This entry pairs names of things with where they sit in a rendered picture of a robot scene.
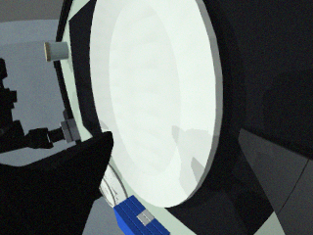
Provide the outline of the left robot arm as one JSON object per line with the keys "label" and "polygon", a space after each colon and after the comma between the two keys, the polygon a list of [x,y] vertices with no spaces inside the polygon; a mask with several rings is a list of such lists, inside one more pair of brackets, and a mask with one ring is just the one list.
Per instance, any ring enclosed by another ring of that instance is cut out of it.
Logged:
{"label": "left robot arm", "polygon": [[[17,91],[10,92],[12,95],[13,103],[17,103]],[[6,113],[6,116],[8,118],[8,121],[13,121],[12,110],[9,110]],[[26,147],[32,149],[51,149],[53,148],[53,143],[63,139],[66,140],[61,126],[60,128],[51,130],[49,132],[47,127],[30,129],[28,132],[29,133],[27,133],[26,136],[24,136],[23,138],[12,141],[11,143],[7,143],[6,145],[0,144],[0,154]],[[47,136],[47,132],[49,137]]]}

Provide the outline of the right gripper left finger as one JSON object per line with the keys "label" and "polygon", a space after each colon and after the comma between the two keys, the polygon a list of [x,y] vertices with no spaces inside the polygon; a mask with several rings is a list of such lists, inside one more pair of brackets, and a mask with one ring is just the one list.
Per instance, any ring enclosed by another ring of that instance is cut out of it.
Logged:
{"label": "right gripper left finger", "polygon": [[82,235],[112,148],[105,131],[31,164],[0,164],[0,203],[31,235]]}

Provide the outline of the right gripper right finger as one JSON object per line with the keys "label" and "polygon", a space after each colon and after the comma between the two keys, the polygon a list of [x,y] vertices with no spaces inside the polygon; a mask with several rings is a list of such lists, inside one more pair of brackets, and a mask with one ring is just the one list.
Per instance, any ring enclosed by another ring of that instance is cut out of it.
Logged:
{"label": "right gripper right finger", "polygon": [[313,149],[249,128],[238,140],[285,235],[313,235]]}

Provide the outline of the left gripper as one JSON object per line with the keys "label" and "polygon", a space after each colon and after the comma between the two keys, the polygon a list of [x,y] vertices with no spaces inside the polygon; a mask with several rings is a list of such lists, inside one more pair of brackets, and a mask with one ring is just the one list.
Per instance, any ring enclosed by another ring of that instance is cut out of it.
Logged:
{"label": "left gripper", "polygon": [[[0,97],[1,97],[0,98],[0,115],[2,116],[2,118],[0,116],[0,128],[2,128],[2,129],[0,129],[0,144],[1,145],[7,144],[9,142],[12,142],[12,141],[15,141],[17,139],[24,137],[24,132],[23,132],[22,125],[21,125],[20,121],[14,120],[14,121],[11,121],[11,124],[10,124],[8,122],[8,119],[6,116],[6,113],[9,110],[14,109],[15,107],[14,107],[14,103],[12,100],[10,88],[7,88],[9,90],[6,90],[6,88],[4,89],[2,79],[4,79],[5,77],[7,77],[5,60],[0,58],[0,80],[1,80],[0,81],[0,88],[1,88],[1,90],[0,90],[1,91],[0,92]],[[1,103],[3,106],[1,105]],[[3,124],[3,122],[1,122],[2,121],[1,119],[3,119],[5,124]],[[18,129],[16,129],[16,128],[18,128]],[[9,130],[11,130],[11,132],[9,132]],[[3,132],[6,132],[6,133],[3,133]]]}

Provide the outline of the black rectangular mat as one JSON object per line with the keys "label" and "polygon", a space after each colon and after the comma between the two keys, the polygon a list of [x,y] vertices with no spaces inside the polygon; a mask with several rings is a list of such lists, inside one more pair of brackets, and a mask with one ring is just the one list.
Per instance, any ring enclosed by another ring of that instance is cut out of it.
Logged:
{"label": "black rectangular mat", "polygon": [[[92,91],[97,0],[69,21],[82,124],[103,133]],[[210,170],[184,203],[165,208],[197,235],[254,235],[273,208],[239,144],[242,127],[313,148],[313,0],[203,0],[223,77],[220,137]]]}

